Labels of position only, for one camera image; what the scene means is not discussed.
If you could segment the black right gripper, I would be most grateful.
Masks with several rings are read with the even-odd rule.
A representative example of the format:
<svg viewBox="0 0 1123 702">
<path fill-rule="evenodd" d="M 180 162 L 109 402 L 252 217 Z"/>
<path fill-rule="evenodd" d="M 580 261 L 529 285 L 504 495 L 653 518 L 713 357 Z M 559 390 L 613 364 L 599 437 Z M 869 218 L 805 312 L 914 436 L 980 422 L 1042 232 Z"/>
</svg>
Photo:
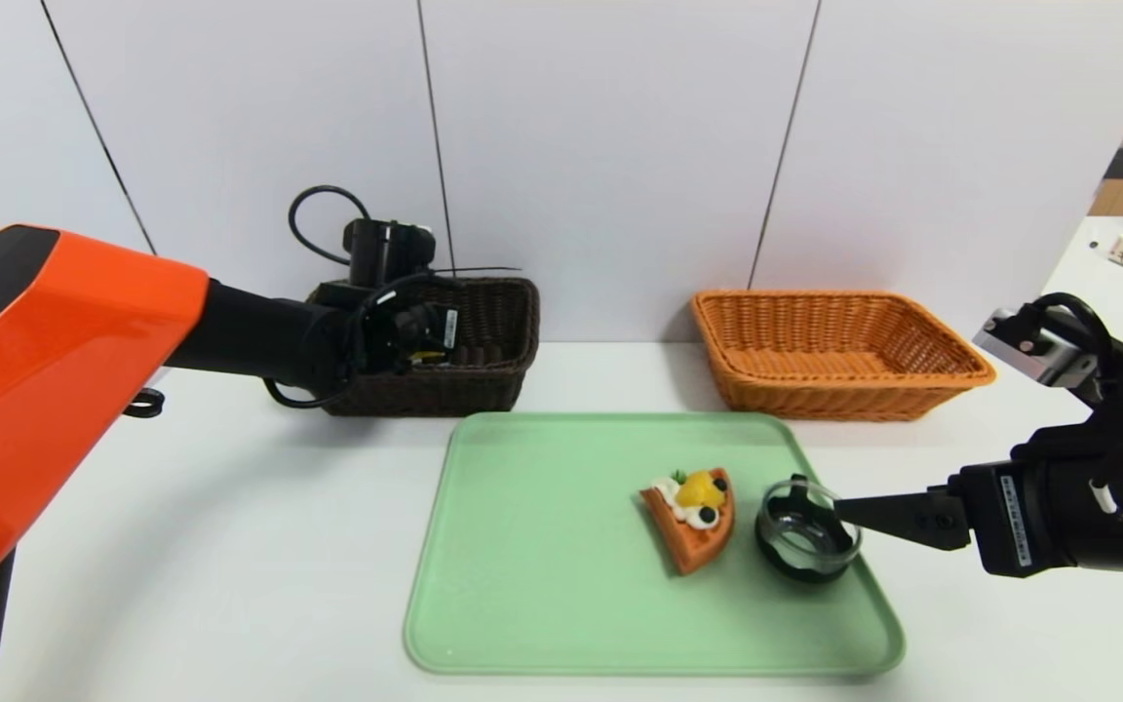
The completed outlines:
<svg viewBox="0 0 1123 702">
<path fill-rule="evenodd" d="M 979 547 L 994 576 L 1046 569 L 1116 569 L 1123 466 L 1101 459 L 1006 459 L 964 466 L 948 487 L 838 499 L 843 523 L 935 548 Z"/>
</svg>

